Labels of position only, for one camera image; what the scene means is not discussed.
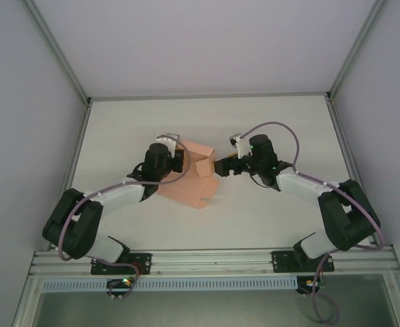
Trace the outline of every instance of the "glass panel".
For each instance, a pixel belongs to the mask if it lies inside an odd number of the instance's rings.
[[[321,292],[341,310],[336,326],[397,326],[382,275],[326,276]],[[319,299],[327,317],[333,307]],[[295,291],[42,294],[34,327],[318,326],[309,296]]]

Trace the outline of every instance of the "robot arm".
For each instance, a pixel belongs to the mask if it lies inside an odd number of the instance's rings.
[[[248,144],[237,134],[230,138],[230,143],[238,149],[238,154],[215,162],[218,175],[229,176],[231,170],[233,175],[242,172],[258,175],[265,186],[291,193],[320,208],[324,230],[315,231],[294,245],[294,257],[301,266],[337,249],[347,251],[375,232],[367,218],[327,183],[311,181],[299,175],[292,164],[278,160],[266,135],[253,136]],[[328,184],[356,200],[380,226],[377,215],[356,181],[350,179],[344,183]]]
[[[104,215],[123,206],[144,201],[152,196],[159,185],[129,184],[134,182],[160,182],[171,171],[183,171],[183,150],[176,149],[174,138],[158,138],[159,143],[150,145],[144,162],[121,181],[121,187],[106,189],[85,201],[74,213],[77,220],[71,220],[63,239],[62,250],[73,259],[84,256],[106,262],[127,262],[129,248],[123,243],[97,233],[99,222]],[[76,189],[65,191],[47,221],[42,236],[54,245],[59,245],[61,231],[74,207],[90,193]]]

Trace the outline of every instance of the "white table surface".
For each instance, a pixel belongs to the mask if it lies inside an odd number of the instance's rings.
[[[93,191],[118,183],[143,161],[158,134],[214,146],[220,159],[234,152],[229,136],[265,121],[281,121],[296,132],[300,171],[349,178],[322,96],[139,100],[93,104],[73,187]],[[269,135],[279,159],[292,161],[295,143],[288,131],[269,126],[259,133]],[[323,228],[319,209],[299,198],[263,189],[247,175],[219,179],[204,209],[154,195],[105,216],[99,232],[132,249],[242,249],[291,247]]]

